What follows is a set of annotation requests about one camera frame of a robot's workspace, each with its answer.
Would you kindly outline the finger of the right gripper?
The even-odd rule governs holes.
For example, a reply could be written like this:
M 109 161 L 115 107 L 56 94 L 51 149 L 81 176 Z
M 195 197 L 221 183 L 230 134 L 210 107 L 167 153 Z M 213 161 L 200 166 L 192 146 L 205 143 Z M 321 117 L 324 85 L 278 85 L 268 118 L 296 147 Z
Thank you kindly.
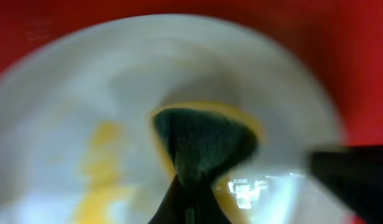
M 383 145 L 325 146 L 309 153 L 310 173 L 366 223 L 383 223 Z

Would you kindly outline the yellow green sponge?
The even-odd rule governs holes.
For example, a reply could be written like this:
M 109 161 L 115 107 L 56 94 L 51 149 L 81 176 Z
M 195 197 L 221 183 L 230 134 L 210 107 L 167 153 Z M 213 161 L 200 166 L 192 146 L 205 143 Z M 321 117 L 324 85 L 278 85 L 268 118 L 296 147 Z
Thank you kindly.
M 264 136 L 252 115 L 206 101 L 164 106 L 150 123 L 183 188 L 185 223 L 195 223 L 195 191 L 203 176 L 213 190 L 222 176 L 257 155 Z

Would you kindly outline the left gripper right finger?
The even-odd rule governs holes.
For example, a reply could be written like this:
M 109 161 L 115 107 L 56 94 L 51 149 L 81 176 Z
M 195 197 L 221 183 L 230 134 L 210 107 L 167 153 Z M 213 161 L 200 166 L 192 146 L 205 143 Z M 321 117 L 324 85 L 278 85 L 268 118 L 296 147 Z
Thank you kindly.
M 231 224 L 220 208 L 205 176 L 195 191 L 194 209 L 196 224 Z

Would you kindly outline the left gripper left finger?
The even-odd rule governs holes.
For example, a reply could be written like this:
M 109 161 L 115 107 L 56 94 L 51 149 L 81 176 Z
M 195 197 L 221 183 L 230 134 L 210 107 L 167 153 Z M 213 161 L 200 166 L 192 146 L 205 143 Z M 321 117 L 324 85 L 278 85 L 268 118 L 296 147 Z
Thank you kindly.
M 180 185 L 178 175 L 175 175 L 172 182 L 159 205 L 156 213 L 148 224 L 184 224 L 185 223 L 185 202 L 184 191 Z

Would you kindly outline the white plate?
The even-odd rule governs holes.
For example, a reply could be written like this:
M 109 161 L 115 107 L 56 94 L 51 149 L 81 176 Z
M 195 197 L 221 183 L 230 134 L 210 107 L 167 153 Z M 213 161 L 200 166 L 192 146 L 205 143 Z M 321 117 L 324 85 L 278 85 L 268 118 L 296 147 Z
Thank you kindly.
M 174 174 L 150 121 L 175 106 L 258 134 L 259 152 L 215 186 L 231 222 L 346 223 L 307 169 L 312 147 L 343 141 L 311 72 L 260 33 L 170 14 L 79 31 L 2 76 L 0 223 L 147 223 Z

